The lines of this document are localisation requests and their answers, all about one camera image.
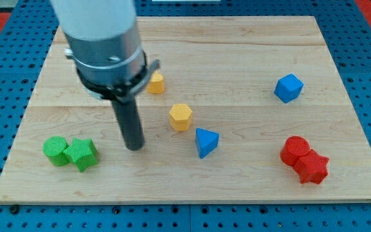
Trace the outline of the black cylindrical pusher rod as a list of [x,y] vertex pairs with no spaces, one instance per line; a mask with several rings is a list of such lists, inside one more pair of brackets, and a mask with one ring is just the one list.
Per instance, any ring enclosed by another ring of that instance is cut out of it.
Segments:
[[135,99],[128,102],[112,101],[121,135],[127,149],[135,151],[144,145],[144,134]]

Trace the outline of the black clamp ring mount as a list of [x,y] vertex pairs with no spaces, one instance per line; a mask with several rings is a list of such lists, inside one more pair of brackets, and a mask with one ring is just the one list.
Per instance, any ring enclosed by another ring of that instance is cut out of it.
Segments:
[[147,62],[141,48],[116,50],[112,48],[72,50],[64,54],[76,64],[76,71],[87,92],[96,99],[131,101],[148,84],[160,68],[160,61]]

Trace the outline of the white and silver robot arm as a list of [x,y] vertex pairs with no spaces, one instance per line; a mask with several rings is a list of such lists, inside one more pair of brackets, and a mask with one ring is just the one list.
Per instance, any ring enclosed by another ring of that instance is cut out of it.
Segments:
[[131,0],[51,0],[69,47],[66,56],[76,65],[87,92],[113,106],[124,144],[144,145],[135,97],[159,69],[148,63]]

